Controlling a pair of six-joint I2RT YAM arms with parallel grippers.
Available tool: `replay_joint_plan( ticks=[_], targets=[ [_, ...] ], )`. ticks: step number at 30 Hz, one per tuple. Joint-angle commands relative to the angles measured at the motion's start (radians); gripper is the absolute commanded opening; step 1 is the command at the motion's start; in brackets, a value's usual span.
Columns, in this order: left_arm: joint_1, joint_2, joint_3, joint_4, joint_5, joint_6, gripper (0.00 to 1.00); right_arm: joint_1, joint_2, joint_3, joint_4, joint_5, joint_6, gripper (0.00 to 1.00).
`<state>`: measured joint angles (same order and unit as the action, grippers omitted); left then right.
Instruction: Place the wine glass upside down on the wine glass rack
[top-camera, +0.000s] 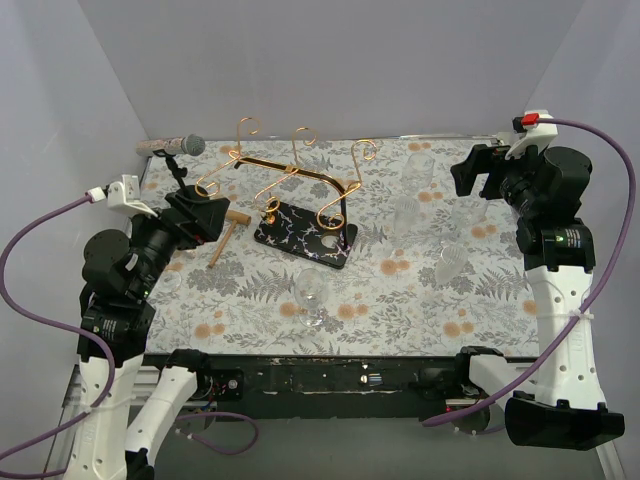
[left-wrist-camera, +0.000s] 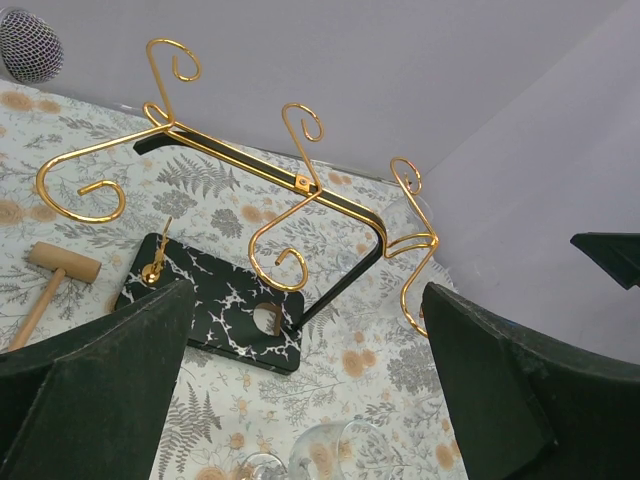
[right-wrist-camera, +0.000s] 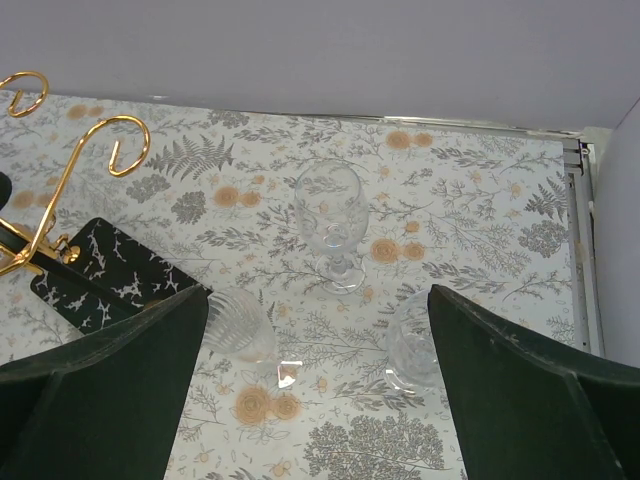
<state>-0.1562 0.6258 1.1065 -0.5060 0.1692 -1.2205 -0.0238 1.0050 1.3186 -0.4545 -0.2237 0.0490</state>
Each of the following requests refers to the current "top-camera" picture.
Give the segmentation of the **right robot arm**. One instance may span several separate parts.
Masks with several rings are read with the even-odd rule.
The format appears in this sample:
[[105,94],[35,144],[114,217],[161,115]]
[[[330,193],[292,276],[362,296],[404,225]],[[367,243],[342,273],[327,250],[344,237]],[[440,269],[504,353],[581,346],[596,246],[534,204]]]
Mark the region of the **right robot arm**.
[[516,445],[590,450],[625,432],[623,415],[606,405],[592,319],[582,305],[596,265],[592,233],[577,216],[591,161],[567,147],[529,146],[519,158],[508,151],[475,145],[451,173],[460,197],[486,175],[481,198],[502,199],[518,216],[516,241],[537,308],[535,381],[516,385],[518,373],[497,350],[466,347],[467,363],[453,371],[453,387],[464,397],[484,391],[494,400]]

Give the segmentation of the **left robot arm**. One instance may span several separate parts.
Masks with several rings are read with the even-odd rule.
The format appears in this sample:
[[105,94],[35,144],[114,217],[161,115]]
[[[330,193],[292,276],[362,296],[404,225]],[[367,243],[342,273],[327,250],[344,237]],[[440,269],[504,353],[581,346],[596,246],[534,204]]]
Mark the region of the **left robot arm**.
[[86,417],[75,433],[67,479],[153,478],[159,447],[182,406],[212,390],[203,354],[180,350],[138,416],[129,417],[155,316],[148,298],[175,251],[219,238],[230,204],[225,197],[197,198],[193,188],[165,199],[167,208],[134,215],[130,233],[104,230],[85,246],[80,327],[98,342],[78,342]]

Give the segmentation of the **stemless clear glass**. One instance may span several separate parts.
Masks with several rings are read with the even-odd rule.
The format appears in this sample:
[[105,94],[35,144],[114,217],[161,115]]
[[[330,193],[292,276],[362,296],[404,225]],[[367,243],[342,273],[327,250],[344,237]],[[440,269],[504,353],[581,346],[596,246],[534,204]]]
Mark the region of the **stemless clear glass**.
[[489,203],[482,198],[471,196],[457,198],[451,210],[451,225],[453,235],[458,235],[463,229],[480,222],[488,209]]

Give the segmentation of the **ribbed glass tumbler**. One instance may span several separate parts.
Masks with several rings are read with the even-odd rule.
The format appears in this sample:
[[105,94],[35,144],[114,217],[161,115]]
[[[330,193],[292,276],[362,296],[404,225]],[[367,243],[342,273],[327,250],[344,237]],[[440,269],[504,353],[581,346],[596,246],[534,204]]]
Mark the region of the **ribbed glass tumbler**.
[[405,235],[410,231],[419,217],[420,206],[418,201],[409,196],[401,196],[395,202],[393,219],[393,231],[397,236]]

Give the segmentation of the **ribbed champagne flute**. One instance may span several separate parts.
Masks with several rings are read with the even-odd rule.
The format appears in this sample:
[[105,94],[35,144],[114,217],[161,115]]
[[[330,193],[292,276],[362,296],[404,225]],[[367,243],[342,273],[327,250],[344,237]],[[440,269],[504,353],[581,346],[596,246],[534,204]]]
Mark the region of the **ribbed champagne flute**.
[[443,247],[435,267],[437,285],[445,285],[462,272],[468,261],[468,251],[460,244],[447,244]]

